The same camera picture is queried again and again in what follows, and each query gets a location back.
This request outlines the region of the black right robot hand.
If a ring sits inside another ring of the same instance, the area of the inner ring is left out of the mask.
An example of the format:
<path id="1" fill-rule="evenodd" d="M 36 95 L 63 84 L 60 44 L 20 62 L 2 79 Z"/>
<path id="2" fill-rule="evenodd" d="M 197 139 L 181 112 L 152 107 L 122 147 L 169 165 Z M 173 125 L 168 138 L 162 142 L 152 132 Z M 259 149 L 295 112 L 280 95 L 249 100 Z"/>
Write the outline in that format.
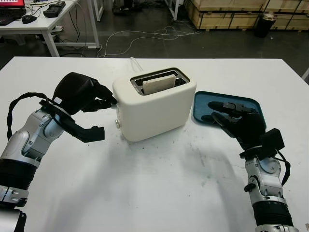
<path id="1" fill-rule="evenodd" d="M 243 150 L 260 145 L 259 137 L 266 132 L 264 119 L 254 108 L 235 102 L 211 101 L 208 107 L 214 111 L 201 120 L 218 124 L 231 138 L 235 138 Z"/>

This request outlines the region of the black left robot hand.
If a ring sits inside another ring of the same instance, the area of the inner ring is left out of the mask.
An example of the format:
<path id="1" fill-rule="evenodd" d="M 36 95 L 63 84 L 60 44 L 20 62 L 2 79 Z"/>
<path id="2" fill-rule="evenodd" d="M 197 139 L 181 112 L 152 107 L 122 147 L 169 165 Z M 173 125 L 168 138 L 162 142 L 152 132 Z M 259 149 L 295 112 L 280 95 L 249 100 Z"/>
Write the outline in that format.
<path id="1" fill-rule="evenodd" d="M 117 104 L 113 93 L 97 79 L 70 72 L 54 91 L 53 101 L 70 115 L 79 111 L 95 112 Z"/>

